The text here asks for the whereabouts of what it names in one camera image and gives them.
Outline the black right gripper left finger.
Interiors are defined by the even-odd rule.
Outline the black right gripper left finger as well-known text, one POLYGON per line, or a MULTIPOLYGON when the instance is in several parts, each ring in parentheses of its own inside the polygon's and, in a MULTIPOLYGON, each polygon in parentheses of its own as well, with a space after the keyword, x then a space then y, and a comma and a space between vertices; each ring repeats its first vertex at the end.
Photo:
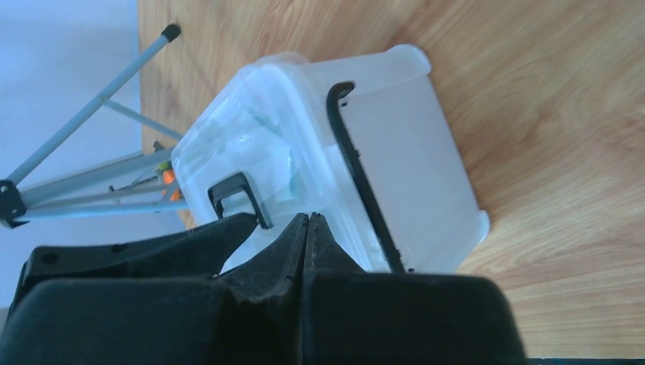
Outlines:
POLYGON ((297 364, 309 218, 212 277, 54 278, 9 310, 3 364, 297 364))

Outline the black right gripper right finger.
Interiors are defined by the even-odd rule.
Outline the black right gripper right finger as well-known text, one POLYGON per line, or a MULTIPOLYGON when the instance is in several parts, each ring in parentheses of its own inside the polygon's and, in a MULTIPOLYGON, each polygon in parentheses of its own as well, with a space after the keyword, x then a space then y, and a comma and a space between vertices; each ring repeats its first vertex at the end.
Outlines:
POLYGON ((510 304, 491 280, 368 273, 310 216, 302 276, 305 364, 525 364, 510 304))

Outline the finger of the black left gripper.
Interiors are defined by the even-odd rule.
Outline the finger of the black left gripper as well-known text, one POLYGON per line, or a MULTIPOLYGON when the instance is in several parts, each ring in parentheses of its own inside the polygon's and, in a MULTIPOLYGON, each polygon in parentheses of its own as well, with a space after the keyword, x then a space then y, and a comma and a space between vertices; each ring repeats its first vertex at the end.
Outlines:
POLYGON ((54 278, 212 277, 259 223, 249 213, 130 243, 38 246, 24 263, 10 311, 38 284, 54 278))

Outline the clear plastic lid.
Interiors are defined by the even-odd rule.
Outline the clear plastic lid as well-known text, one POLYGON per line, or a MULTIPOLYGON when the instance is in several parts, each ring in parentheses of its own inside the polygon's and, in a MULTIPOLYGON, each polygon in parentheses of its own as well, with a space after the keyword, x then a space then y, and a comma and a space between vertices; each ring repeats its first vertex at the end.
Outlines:
POLYGON ((389 263, 326 115, 322 64, 296 52, 242 67, 173 149, 172 165, 194 221, 260 210, 256 229, 224 264, 250 260, 299 213, 325 216, 332 235, 366 271, 389 263))

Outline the white plastic box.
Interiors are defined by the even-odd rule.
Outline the white plastic box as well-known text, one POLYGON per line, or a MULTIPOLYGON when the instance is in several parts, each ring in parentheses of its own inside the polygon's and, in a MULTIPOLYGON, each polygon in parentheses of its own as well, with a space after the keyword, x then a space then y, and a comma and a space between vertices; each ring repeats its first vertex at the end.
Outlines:
POLYGON ((400 44, 319 63, 331 84, 330 129, 388 272, 452 274, 491 222, 431 83, 430 59, 400 44))

